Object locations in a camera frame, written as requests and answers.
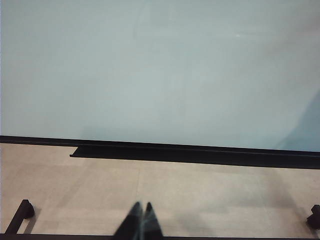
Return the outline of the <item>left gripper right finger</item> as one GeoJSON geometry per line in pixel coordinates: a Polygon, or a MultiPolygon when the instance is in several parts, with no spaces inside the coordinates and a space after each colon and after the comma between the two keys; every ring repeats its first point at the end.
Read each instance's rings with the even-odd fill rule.
{"type": "Polygon", "coordinates": [[[146,210],[142,219],[143,237],[163,237],[163,232],[158,221],[157,215],[150,202],[146,205],[146,210]]]}

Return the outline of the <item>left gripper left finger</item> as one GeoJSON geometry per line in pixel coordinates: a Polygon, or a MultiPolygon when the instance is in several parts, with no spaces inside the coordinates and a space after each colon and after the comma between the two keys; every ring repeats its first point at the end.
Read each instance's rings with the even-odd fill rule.
{"type": "Polygon", "coordinates": [[[115,237],[139,237],[143,216],[142,204],[137,201],[114,233],[115,237]]]}

